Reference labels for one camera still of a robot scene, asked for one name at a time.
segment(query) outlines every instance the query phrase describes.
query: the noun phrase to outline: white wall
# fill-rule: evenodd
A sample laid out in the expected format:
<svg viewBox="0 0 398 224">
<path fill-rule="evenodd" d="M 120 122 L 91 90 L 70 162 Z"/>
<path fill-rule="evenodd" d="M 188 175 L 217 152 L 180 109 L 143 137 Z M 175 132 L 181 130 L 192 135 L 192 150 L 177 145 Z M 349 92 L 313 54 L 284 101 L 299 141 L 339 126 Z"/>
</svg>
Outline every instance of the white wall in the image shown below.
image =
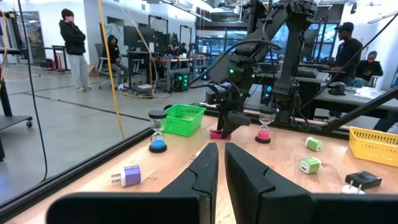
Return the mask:
<svg viewBox="0 0 398 224">
<path fill-rule="evenodd" d="M 146 10 L 141 9 L 141 5 L 146 5 Z M 102 0 L 102 10 L 104 22 L 107 23 L 106 17 L 114 17 L 117 19 L 123 19 L 125 26 L 133 26 L 133 23 L 129 20 L 128 16 L 125 15 L 120 6 L 123 7 L 127 15 L 130 15 L 136 23 L 148 23 L 149 5 L 141 0 L 120 0 L 120 3 L 114 2 L 113 0 Z M 98 10 L 98 4 L 95 0 L 84 0 L 85 19 L 87 26 L 87 39 L 88 39 L 88 51 L 90 53 L 89 64 L 95 65 L 98 62 L 98 54 L 95 49 L 95 44 L 101 44 L 101 29 L 100 29 L 100 12 Z"/>
<path fill-rule="evenodd" d="M 5 0 L 7 4 L 0 3 L 0 7 L 9 7 L 7 11 L 14 8 L 18 10 L 17 0 Z M 42 35 L 44 47 L 51 47 L 51 45 L 65 45 L 65 41 L 60 34 L 59 22 L 62 19 L 62 9 L 72 10 L 75 14 L 75 24 L 79 29 L 86 34 L 86 21 L 83 0 L 21 0 L 22 11 L 24 12 L 39 12 L 40 25 L 42 26 Z M 45 51 L 47 58 L 53 59 L 51 50 Z M 89 59 L 89 52 L 85 53 L 86 60 Z"/>
<path fill-rule="evenodd" d="M 164 19 L 169 20 L 169 33 L 176 33 L 178 35 L 178 39 L 182 42 L 187 43 L 187 45 L 191 42 L 194 42 L 196 36 L 196 28 L 195 21 L 196 17 L 187 12 L 182 11 L 181 9 L 177 9 L 169 4 L 151 4 L 150 5 L 150 14 L 153 16 L 161 16 Z M 192 39 L 190 40 L 190 34 L 188 29 L 183 28 L 180 37 L 180 25 L 189 26 L 192 28 Z M 157 31 L 162 31 L 165 33 L 165 25 L 162 21 L 158 21 L 154 19 L 150 28 L 153 28 Z"/>
<path fill-rule="evenodd" d="M 391 19 L 383 19 L 374 24 L 368 24 L 369 21 L 380 16 L 389 14 L 398 9 L 398 1 L 385 1 L 381 6 L 359 5 L 355 14 L 350 14 L 351 6 L 345 6 L 341 23 L 352 22 L 355 25 L 353 37 L 361 41 L 364 45 L 369 42 Z M 337 54 L 338 45 L 341 42 L 336 41 L 333 49 L 333 56 Z M 368 50 L 362 53 L 362 59 L 370 51 L 378 52 L 377 60 L 381 62 L 384 75 L 379 79 L 376 88 L 390 88 L 395 71 L 398 67 L 396 52 L 398 52 L 398 19 L 395 19 L 384 32 L 375 39 Z"/>
</svg>

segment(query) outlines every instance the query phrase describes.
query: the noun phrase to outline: yellow plastic basket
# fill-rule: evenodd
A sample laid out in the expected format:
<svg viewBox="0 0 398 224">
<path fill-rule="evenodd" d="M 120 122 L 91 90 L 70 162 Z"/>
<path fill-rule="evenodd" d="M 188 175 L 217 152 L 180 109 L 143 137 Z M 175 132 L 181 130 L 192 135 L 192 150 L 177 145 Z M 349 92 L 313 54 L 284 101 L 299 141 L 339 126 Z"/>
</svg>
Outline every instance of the yellow plastic basket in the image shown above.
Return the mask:
<svg viewBox="0 0 398 224">
<path fill-rule="evenodd" d="M 398 167 L 398 135 L 349 127 L 349 147 L 358 159 Z"/>
</svg>

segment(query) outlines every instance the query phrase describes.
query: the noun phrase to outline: green plastic basket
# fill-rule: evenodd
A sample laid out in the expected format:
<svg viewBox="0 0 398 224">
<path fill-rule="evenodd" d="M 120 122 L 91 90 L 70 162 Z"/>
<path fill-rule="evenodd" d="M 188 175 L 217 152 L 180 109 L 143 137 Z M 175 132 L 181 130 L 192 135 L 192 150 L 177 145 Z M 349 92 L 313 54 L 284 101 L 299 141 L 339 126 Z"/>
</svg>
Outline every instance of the green plastic basket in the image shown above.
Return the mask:
<svg viewBox="0 0 398 224">
<path fill-rule="evenodd" d="M 190 136 L 201 124 L 206 108 L 189 105 L 174 105 L 167 109 L 164 132 Z"/>
</svg>

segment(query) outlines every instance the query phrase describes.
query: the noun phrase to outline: gray floor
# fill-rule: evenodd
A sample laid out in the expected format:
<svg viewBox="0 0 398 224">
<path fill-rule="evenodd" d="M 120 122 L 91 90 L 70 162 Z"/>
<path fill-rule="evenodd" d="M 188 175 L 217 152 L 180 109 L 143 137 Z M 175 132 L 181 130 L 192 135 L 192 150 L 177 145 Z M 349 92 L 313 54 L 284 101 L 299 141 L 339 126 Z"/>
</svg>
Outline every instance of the gray floor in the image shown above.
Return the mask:
<svg viewBox="0 0 398 224">
<path fill-rule="evenodd" d="M 101 77 L 90 77 L 93 90 L 75 92 L 71 74 L 49 73 L 35 68 L 34 88 L 48 157 L 49 177 L 93 156 L 121 140 L 114 114 L 111 89 L 98 89 Z M 34 126 L 25 123 L 0 131 L 6 152 L 0 163 L 0 204 L 38 184 L 44 177 L 44 158 L 34 113 L 27 67 L 12 66 L 6 72 L 7 90 L 14 115 L 34 117 Z M 248 105 L 259 105 L 261 87 Z M 138 100 L 117 93 L 119 112 L 126 136 L 149 126 L 148 111 L 175 103 L 202 102 L 204 89 L 176 93 L 168 98 Z M 317 115 L 327 115 L 317 110 Z M 359 118 L 353 126 L 372 128 L 377 119 Z"/>
</svg>

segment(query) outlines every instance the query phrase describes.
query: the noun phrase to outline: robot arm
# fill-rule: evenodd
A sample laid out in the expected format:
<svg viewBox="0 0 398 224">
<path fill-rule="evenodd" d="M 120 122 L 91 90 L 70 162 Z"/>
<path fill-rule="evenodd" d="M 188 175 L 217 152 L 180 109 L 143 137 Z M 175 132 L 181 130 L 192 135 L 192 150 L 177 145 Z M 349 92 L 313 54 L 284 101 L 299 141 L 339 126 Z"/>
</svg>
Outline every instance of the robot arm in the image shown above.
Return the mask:
<svg viewBox="0 0 398 224">
<path fill-rule="evenodd" d="M 259 4 L 259 2 L 252 1 L 252 4 Z M 314 17 L 316 11 L 317 5 L 313 1 L 279 1 L 272 6 L 272 10 L 265 18 L 265 24 L 243 40 L 243 42 L 247 40 L 269 41 L 284 23 L 289 28 L 284 69 L 282 76 L 275 83 L 273 92 L 280 111 L 280 116 L 277 115 L 277 119 L 290 121 L 294 112 L 295 106 L 292 105 L 295 104 L 294 99 L 297 99 L 299 86 L 292 80 L 292 77 L 295 77 L 297 73 L 304 32 L 311 24 L 310 19 Z M 230 82 L 231 84 L 228 91 L 215 93 L 207 102 L 216 105 L 219 111 L 217 129 L 222 130 L 221 137 L 223 139 L 240 126 L 250 124 L 250 119 L 243 113 L 243 106 L 247 97 L 250 96 L 249 90 L 256 77 L 253 66 L 264 59 L 271 47 L 260 42 L 242 44 L 236 47 L 232 55 L 223 54 L 218 59 L 219 62 L 208 70 L 212 82 Z"/>
</svg>

